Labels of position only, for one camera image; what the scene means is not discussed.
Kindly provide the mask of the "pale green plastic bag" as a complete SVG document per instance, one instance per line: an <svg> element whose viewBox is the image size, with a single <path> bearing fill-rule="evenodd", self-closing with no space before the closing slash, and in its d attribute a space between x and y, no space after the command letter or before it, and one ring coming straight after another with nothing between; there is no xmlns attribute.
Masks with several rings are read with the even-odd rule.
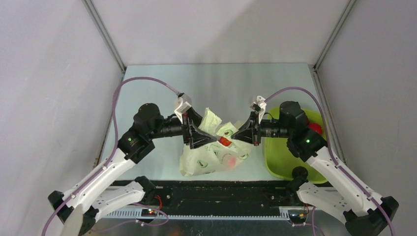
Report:
<svg viewBox="0 0 417 236"><path fill-rule="evenodd" d="M217 140L217 142L204 145L197 149L190 149L189 146L184 146L179 160L179 171L181 175L184 177L192 177L230 171L223 164L223 159L226 155L237 157L239 164L248 159L253 146L231 138L242 125L243 122L240 120L235 123L223 123L220 117L209 108L206 108L199 129L217 136L218 140L220 137L225 137L232 144L226 147Z"/></svg>

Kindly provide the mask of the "red fake fruit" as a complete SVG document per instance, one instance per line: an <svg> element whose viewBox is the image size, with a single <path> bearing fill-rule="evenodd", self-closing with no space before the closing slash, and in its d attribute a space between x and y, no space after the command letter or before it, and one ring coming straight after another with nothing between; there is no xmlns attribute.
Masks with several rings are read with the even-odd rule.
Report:
<svg viewBox="0 0 417 236"><path fill-rule="evenodd" d="M229 141L227 138L225 138L225 137L220 137L219 138L219 143L221 143L222 145L224 145L224 146L226 146L226 147L228 147L228 146L230 146L231 144L232 144L232 142L231 141Z"/></svg>
<svg viewBox="0 0 417 236"><path fill-rule="evenodd" d="M226 155L223 159L223 164L227 170L232 170L239 164L239 159L232 155Z"/></svg>
<svg viewBox="0 0 417 236"><path fill-rule="evenodd" d="M308 127L309 127L311 130L313 130L313 131L315 131L316 133L318 133L319 135L322 135L322 134L323 134L323 128L322 128L322 126L321 126L320 124L318 124L318 123L311 122L311 123L309 123L309 124L308 124Z"/></svg>

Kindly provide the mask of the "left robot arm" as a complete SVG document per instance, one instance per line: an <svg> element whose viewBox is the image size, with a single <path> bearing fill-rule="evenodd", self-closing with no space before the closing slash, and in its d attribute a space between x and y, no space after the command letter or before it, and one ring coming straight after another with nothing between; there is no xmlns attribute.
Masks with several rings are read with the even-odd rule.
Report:
<svg viewBox="0 0 417 236"><path fill-rule="evenodd" d="M133 168L154 150L154 139L182 136L191 149L217 141L195 125L202 121L192 108L179 117L164 118L154 103L142 105L133 124L117 141L110 156L83 180L65 192L54 191L48 201L64 224L62 235L82 236L107 214L136 203L149 205L155 200L155 185L145 176L110 192L105 190L122 174Z"/></svg>

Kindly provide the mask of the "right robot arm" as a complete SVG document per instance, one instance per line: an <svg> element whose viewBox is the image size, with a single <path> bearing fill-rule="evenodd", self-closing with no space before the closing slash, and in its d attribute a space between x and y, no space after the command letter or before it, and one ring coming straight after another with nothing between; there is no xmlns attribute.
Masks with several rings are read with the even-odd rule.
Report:
<svg viewBox="0 0 417 236"><path fill-rule="evenodd" d="M307 179L307 171L294 168L287 185L286 199L294 206L302 202L339 220L353 236L377 236L392 220L399 207L391 196L383 197L361 181L334 155L327 141L307 125L304 110L297 102L285 101L278 119L264 119L264 109L254 104L246 123L232 135L234 140L258 145L261 138L285 138L290 153L318 171L336 193L321 190Z"/></svg>

